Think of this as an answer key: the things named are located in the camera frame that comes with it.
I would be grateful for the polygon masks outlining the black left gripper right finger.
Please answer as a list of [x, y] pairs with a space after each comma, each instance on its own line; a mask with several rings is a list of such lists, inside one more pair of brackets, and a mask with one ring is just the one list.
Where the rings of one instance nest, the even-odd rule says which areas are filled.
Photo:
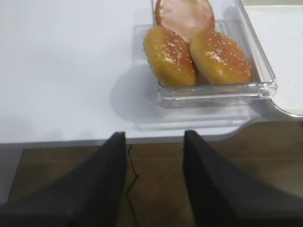
[[185, 131], [183, 173], [198, 227], [301, 227], [303, 200], [238, 168]]

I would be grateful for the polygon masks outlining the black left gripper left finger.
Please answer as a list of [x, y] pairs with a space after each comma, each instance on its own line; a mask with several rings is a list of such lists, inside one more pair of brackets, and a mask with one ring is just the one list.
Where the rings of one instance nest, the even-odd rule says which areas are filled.
[[114, 133], [55, 183], [0, 207], [2, 227], [113, 227], [126, 178], [125, 133]]

